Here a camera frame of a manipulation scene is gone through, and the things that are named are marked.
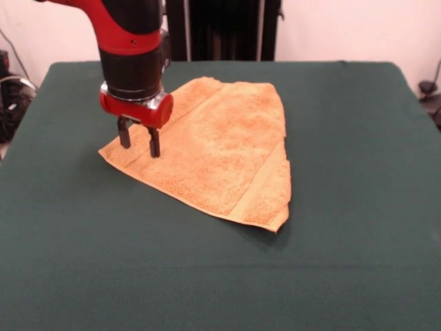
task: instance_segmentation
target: green table surface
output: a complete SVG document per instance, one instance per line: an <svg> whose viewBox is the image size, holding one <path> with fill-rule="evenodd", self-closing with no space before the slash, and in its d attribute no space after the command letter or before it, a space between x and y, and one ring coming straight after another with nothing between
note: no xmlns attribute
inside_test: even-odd
<svg viewBox="0 0 441 331"><path fill-rule="evenodd" d="M201 76L276 86L288 222L215 219L108 165L99 63L55 64L0 167L0 330L441 330L441 135L401 71L173 63L163 80Z"/></svg>

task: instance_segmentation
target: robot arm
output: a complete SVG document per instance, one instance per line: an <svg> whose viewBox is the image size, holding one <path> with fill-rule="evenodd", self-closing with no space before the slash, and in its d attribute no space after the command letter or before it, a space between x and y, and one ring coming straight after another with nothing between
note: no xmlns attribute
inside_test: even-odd
<svg viewBox="0 0 441 331"><path fill-rule="evenodd" d="M161 29L161 0L48 0L82 9L92 22L105 82L100 102L118 119L121 145L130 147L127 121L147 127L150 152L159 157L158 131L173 98L161 83L170 64L170 40Z"/></svg>

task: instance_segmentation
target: black stand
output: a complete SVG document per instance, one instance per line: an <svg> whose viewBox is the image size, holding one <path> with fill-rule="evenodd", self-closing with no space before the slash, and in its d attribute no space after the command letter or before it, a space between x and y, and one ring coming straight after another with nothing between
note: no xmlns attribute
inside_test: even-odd
<svg viewBox="0 0 441 331"><path fill-rule="evenodd" d="M273 61L282 0L167 0L172 61Z"/></svg>

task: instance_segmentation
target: towel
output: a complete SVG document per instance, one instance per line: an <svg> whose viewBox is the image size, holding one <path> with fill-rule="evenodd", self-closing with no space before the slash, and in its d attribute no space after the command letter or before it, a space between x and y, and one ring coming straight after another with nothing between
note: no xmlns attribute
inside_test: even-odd
<svg viewBox="0 0 441 331"><path fill-rule="evenodd" d="M99 150L112 166L214 217L277 232L289 216L291 170L285 113L270 83L201 77L173 93L161 129L161 157L148 132L130 126L132 147L116 137Z"/></svg>

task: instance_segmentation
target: orange towel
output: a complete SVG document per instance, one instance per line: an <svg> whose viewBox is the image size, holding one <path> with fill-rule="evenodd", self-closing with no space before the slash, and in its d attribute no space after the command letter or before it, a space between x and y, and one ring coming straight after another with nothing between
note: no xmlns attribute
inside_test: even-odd
<svg viewBox="0 0 441 331"><path fill-rule="evenodd" d="M194 79L174 91L174 112L150 157L147 130L130 127L99 150L127 175L215 217L277 232L289 215L285 114L269 83Z"/></svg>

